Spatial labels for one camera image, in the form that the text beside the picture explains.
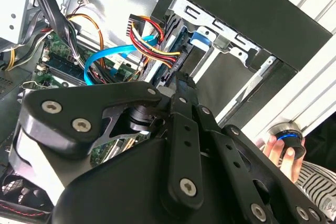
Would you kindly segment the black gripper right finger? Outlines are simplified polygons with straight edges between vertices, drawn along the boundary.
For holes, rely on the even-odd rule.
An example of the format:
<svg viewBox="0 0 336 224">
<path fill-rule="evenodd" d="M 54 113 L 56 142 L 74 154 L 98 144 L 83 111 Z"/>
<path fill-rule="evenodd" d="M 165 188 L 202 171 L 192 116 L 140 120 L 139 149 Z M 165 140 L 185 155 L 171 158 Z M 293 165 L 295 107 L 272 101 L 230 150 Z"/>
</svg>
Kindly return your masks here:
<svg viewBox="0 0 336 224">
<path fill-rule="evenodd" d="M 326 223 L 325 215 L 239 130 L 221 128 L 193 93 L 204 203 L 193 223 Z"/>
</svg>

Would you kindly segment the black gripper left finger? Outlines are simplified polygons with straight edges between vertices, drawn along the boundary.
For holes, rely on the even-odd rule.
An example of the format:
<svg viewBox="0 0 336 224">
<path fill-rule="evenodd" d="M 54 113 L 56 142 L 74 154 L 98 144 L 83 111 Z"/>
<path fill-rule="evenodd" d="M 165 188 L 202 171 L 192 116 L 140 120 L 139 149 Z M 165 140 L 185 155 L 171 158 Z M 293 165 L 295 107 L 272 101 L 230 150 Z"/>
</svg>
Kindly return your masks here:
<svg viewBox="0 0 336 224">
<path fill-rule="evenodd" d="M 54 208 L 81 175 L 154 139 L 197 136 L 196 85 L 183 73 L 165 95 L 143 81 L 33 91 L 22 102 L 10 163 Z"/>
</svg>

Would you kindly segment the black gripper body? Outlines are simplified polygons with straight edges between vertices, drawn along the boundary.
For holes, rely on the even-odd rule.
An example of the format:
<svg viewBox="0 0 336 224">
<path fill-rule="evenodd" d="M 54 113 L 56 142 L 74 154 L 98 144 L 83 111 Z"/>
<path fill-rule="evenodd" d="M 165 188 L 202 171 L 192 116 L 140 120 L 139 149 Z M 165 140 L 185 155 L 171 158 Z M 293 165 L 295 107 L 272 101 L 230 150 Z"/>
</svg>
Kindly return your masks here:
<svg viewBox="0 0 336 224">
<path fill-rule="evenodd" d="M 197 136 L 142 143 L 81 175 L 62 193 L 52 223 L 193 223 L 204 203 Z"/>
</svg>

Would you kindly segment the person's bare hand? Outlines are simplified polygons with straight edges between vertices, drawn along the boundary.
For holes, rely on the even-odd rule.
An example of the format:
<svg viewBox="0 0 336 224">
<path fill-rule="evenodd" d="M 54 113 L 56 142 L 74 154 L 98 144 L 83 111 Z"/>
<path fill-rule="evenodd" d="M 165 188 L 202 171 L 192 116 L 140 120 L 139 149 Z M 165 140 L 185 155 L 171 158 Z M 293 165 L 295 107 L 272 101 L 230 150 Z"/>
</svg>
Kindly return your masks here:
<svg viewBox="0 0 336 224">
<path fill-rule="evenodd" d="M 279 169 L 283 172 L 283 174 L 293 183 L 296 183 L 299 178 L 303 159 L 306 154 L 306 148 L 304 146 L 305 141 L 306 139 L 303 138 L 301 142 L 301 145 L 303 146 L 304 149 L 304 154 L 300 158 L 295 159 L 295 150 L 289 147 L 286 150 L 282 158 L 281 165 L 279 167 Z M 270 135 L 262 152 L 270 159 L 270 161 L 274 165 L 278 166 L 281 152 L 284 146 L 285 144 L 283 140 L 277 140 L 277 138 L 274 135 Z"/>
</svg>

